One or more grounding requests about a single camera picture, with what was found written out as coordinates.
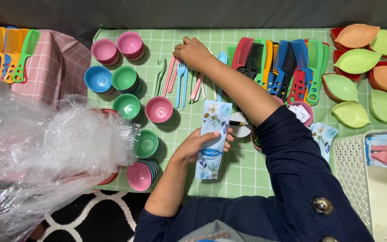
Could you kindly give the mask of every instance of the floral paper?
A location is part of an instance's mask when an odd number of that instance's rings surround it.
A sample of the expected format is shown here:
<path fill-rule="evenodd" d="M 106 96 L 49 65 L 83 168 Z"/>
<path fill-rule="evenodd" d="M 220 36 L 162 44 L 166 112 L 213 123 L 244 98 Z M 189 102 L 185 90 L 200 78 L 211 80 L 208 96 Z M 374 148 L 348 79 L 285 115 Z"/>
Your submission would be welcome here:
<path fill-rule="evenodd" d="M 220 136 L 201 147 L 196 161 L 195 178 L 217 179 L 228 132 L 232 103 L 206 100 L 201 135 L 219 131 Z"/>
<path fill-rule="evenodd" d="M 338 129 L 321 123 L 311 124 L 310 129 L 313 133 L 314 140 L 319 144 L 320 153 L 329 163 L 329 150 L 331 149 L 331 142 L 337 135 Z"/>

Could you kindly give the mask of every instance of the clear plastic wrap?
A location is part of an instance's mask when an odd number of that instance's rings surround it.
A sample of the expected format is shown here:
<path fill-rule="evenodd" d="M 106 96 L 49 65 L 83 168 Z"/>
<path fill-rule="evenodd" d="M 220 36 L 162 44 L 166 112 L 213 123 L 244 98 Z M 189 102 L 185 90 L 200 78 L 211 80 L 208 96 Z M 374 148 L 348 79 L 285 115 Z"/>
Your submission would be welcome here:
<path fill-rule="evenodd" d="M 58 107 L 0 89 L 0 241 L 25 240 L 44 216 L 136 160 L 139 124 L 79 95 Z"/>

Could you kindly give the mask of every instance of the navy blue sweater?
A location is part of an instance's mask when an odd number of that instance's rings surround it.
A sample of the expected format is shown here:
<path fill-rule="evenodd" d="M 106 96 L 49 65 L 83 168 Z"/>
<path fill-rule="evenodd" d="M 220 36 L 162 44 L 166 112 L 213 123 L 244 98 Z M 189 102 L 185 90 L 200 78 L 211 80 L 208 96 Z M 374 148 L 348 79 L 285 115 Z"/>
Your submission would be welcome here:
<path fill-rule="evenodd" d="M 274 196 L 191 199 L 175 217 L 158 217 L 143 209 L 134 242 L 176 242 L 215 220 L 274 241 L 318 242 L 326 236 L 339 242 L 373 241 L 320 155 L 311 131 L 294 113 L 281 106 L 255 134 L 266 155 Z M 331 214 L 314 211 L 311 202 L 317 196 L 331 201 Z"/>

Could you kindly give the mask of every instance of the table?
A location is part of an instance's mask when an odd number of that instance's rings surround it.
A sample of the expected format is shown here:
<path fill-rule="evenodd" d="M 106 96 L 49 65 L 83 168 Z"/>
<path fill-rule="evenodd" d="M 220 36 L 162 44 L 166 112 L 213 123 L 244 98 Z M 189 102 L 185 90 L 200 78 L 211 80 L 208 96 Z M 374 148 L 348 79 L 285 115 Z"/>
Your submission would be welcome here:
<path fill-rule="evenodd" d="M 129 30 L 104 30 L 100 29 L 94 37 L 94 41 L 101 38 L 110 38 L 114 42 L 116 38 L 123 32 Z M 329 35 L 329 28 L 321 29 L 143 29 L 131 30 L 139 33 L 145 44 L 145 54 L 138 61 L 128 61 L 125 58 L 113 66 L 109 66 L 110 71 L 114 71 L 120 65 L 133 66 L 140 79 L 142 80 L 142 88 L 137 97 L 140 99 L 143 108 L 151 98 L 153 82 L 155 81 L 155 64 L 161 58 L 166 58 L 167 64 L 171 58 L 175 45 L 182 43 L 184 36 L 190 38 L 196 37 L 204 43 L 204 45 L 213 52 L 215 56 L 220 51 L 226 51 L 227 46 L 236 45 L 242 37 L 250 38 L 265 38 L 278 42 L 279 40 L 292 41 L 295 39 L 312 39 L 320 40 L 330 44 L 329 64 L 326 73 L 334 73 L 332 66 L 332 53 L 336 49 Z M 91 66 L 100 65 L 93 57 Z M 195 129 L 201 127 L 201 115 L 204 106 L 202 97 L 192 105 L 189 104 L 189 96 L 191 93 L 191 85 L 195 84 L 196 78 L 192 81 L 192 74 L 188 78 L 187 100 L 184 110 L 175 110 L 175 115 L 172 120 L 165 125 L 155 125 L 148 121 L 144 112 L 140 118 L 140 123 L 144 129 L 149 129 L 155 132 L 158 137 L 163 140 L 161 151 L 153 158 L 162 171 L 168 164 L 169 158 L 183 140 Z M 205 81 L 205 90 L 207 98 L 214 98 L 212 82 L 207 78 Z M 331 108 L 337 103 L 331 100 L 325 93 L 323 87 L 320 90 L 320 98 L 317 105 L 313 107 L 314 122 L 328 124 L 339 130 L 337 138 L 363 134 L 369 130 L 387 130 L 387 124 L 377 120 L 368 110 L 368 96 L 371 91 L 371 86 L 363 74 L 360 82 L 356 83 L 358 89 L 359 103 L 366 109 L 371 124 L 360 129 L 354 129 L 342 125 L 336 117 L 331 114 Z M 119 93 L 111 95 L 98 95 L 88 90 L 88 96 L 91 99 L 99 101 L 103 108 L 111 108 L 113 100 Z M 175 103 L 175 91 L 169 94 L 168 99 Z M 223 101 L 230 101 L 228 97 L 223 97 Z M 333 168 L 333 151 L 330 152 L 330 165 Z M 206 197 L 225 197 L 235 198 L 243 195 L 273 195 L 270 184 L 270 177 L 265 166 L 265 156 L 257 151 L 250 137 L 238 138 L 231 144 L 231 150 L 224 154 L 222 167 L 219 171 L 218 179 L 200 180 L 193 179 L 195 173 L 195 165 L 191 165 L 187 175 L 185 193 L 192 196 Z M 96 186 L 95 189 L 115 190 L 136 192 L 130 188 L 126 180 L 126 169 L 124 169 L 115 181 L 104 186 Z"/>

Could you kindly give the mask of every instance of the blue spoon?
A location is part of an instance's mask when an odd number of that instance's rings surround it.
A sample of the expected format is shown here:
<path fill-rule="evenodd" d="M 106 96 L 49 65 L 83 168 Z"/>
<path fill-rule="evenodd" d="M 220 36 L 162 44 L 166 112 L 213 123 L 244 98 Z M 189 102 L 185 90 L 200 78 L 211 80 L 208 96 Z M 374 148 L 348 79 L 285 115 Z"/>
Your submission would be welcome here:
<path fill-rule="evenodd" d="M 226 55 L 226 52 L 220 52 L 218 55 L 218 60 L 223 62 L 225 65 L 228 65 L 228 56 Z M 218 102 L 222 102 L 222 88 L 220 87 L 218 89 Z"/>

